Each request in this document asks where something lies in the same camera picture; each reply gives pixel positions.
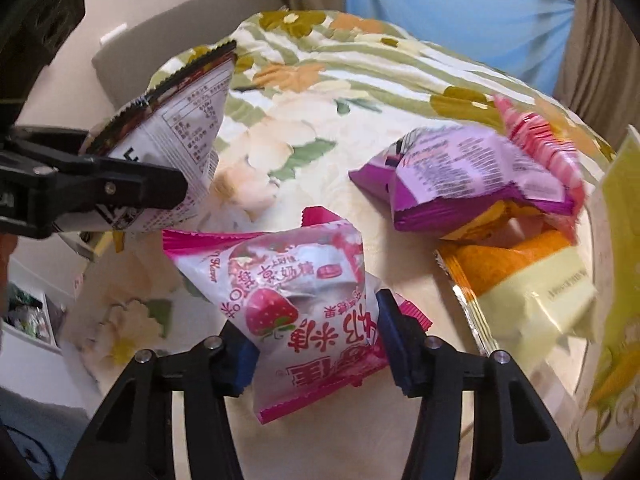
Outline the red brown TATTRE snack bag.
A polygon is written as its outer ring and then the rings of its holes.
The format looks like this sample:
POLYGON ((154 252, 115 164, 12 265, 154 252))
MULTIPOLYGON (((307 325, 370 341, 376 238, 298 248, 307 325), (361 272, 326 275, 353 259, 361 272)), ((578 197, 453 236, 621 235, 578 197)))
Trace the red brown TATTRE snack bag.
POLYGON ((81 153, 179 170, 186 196, 171 209, 99 205, 58 220, 62 230, 149 232, 195 217, 218 165, 214 149, 236 63, 236 43, 206 48, 121 108, 81 153))

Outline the pink strawberry snack bag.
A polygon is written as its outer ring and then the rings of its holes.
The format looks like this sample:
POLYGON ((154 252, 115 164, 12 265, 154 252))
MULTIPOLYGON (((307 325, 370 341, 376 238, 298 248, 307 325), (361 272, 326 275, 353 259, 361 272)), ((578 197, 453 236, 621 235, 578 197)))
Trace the pink strawberry snack bag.
POLYGON ((263 424, 388 364, 378 334, 382 282, 360 232, 321 206, 282 232, 163 232, 163 251, 259 351, 254 413, 263 424))

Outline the purple snack bag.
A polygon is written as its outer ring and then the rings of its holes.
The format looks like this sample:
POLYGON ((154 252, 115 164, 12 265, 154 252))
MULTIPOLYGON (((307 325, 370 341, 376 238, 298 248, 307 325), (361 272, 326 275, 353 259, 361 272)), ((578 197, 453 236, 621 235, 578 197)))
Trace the purple snack bag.
POLYGON ((349 173, 390 205, 402 232, 480 240, 514 217, 574 226, 585 201, 579 172, 559 177, 494 129, 417 128, 349 173))

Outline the pink striped snack bag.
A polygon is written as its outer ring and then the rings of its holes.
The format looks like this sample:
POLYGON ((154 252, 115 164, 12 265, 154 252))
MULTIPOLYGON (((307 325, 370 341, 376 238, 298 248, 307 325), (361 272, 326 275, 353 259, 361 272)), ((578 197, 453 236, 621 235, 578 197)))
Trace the pink striped snack bag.
POLYGON ((494 102, 508 138, 564 185, 573 202, 572 216, 576 218, 584 206, 586 191, 575 145, 558 136, 541 114, 520 112, 501 94, 494 96, 494 102))

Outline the green cardboard box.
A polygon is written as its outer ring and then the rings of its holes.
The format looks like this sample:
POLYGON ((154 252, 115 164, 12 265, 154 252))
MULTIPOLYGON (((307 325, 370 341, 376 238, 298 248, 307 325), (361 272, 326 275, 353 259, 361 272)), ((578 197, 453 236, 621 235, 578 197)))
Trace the green cardboard box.
POLYGON ((568 442, 604 479, 639 434, 639 131, 630 126, 588 203, 597 303, 568 442))

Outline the orange yellow snack bag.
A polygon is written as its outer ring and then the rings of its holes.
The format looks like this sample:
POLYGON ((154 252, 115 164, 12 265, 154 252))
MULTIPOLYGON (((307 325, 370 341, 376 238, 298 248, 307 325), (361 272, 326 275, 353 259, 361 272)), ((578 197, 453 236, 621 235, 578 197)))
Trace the orange yellow snack bag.
POLYGON ((478 350, 509 352, 530 372, 577 332, 596 288, 576 245, 532 206, 500 200, 436 248, 478 350))

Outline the floral striped bed blanket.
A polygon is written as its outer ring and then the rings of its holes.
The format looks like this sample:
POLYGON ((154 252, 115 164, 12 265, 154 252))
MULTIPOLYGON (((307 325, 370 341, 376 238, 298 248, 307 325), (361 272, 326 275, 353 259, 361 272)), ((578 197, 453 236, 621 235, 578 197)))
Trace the floral striped bed blanket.
POLYGON ((238 64, 226 113, 250 128, 282 100, 316 98, 329 115, 384 107, 500 129, 494 97, 536 110, 601 166, 615 152, 573 112, 524 81, 417 40, 396 25, 338 11, 258 12, 230 34, 238 64))

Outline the beige curtain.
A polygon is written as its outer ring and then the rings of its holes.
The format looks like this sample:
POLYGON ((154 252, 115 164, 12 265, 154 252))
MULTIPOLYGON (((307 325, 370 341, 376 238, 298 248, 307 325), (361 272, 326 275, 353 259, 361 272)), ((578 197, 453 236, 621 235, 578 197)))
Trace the beige curtain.
POLYGON ((639 125, 639 44, 612 0, 575 0, 554 96, 612 145, 639 125))

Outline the blue window cloth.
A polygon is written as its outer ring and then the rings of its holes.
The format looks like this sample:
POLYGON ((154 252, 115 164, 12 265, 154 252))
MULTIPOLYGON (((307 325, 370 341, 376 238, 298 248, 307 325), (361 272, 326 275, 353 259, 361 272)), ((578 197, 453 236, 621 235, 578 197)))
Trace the blue window cloth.
POLYGON ((501 70, 551 94, 558 81, 573 0, 345 0, 362 18, 501 70))

